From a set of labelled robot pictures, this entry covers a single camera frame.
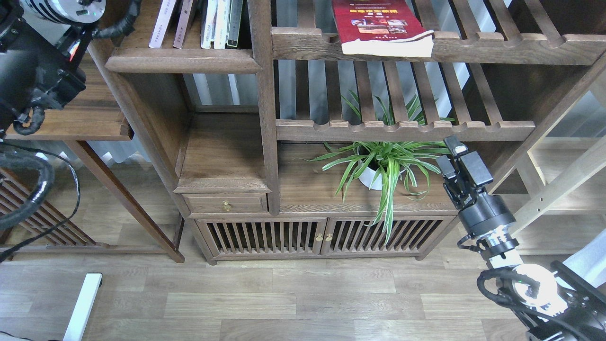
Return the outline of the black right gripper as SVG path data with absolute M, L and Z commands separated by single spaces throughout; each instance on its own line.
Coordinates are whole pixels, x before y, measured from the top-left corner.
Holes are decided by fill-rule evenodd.
M 499 226 L 509 226 L 515 218 L 501 196 L 492 196 L 485 189 L 493 181 L 487 166 L 477 152 L 468 148 L 456 135 L 444 138 L 454 163 L 446 155 L 437 158 L 444 177 L 444 188 L 451 198 L 467 233 L 478 238 Z

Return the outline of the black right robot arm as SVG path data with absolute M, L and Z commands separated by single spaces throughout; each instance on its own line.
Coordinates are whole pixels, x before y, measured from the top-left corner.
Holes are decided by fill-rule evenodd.
M 450 156 L 437 163 L 466 230 L 457 246 L 486 261 L 476 281 L 483 296 L 511 309 L 529 341 L 603 341 L 605 296 L 560 261 L 550 269 L 524 263 L 508 232 L 515 218 L 501 196 L 487 192 L 493 177 L 481 156 L 454 135 L 444 143 Z

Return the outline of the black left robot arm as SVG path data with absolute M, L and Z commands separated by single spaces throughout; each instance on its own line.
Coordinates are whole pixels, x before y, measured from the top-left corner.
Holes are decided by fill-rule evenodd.
M 79 69 L 85 50 L 93 39 L 128 36 L 134 31 L 142 0 L 130 0 L 125 15 L 113 25 L 99 29 L 99 20 L 106 8 L 106 0 L 2 0 L 0 25 L 0 111 L 1 144 L 9 127 L 20 135 L 36 133 L 48 109 L 62 110 L 66 104 L 85 89 L 85 74 Z M 36 31 L 23 17 L 32 13 L 42 20 L 69 25 L 57 43 L 52 44 Z M 39 149 L 11 147 L 26 153 L 1 151 L 2 168 L 27 168 L 37 171 L 36 186 L 24 203 L 15 211 L 1 217 L 1 231 L 5 231 L 31 217 L 45 200 L 54 183 L 55 172 L 36 153 Z M 80 182 L 72 165 L 65 158 L 75 183 L 76 206 L 67 218 L 32 238 L 13 246 L 1 254 L 1 262 L 22 247 L 37 241 L 68 222 L 80 204 Z

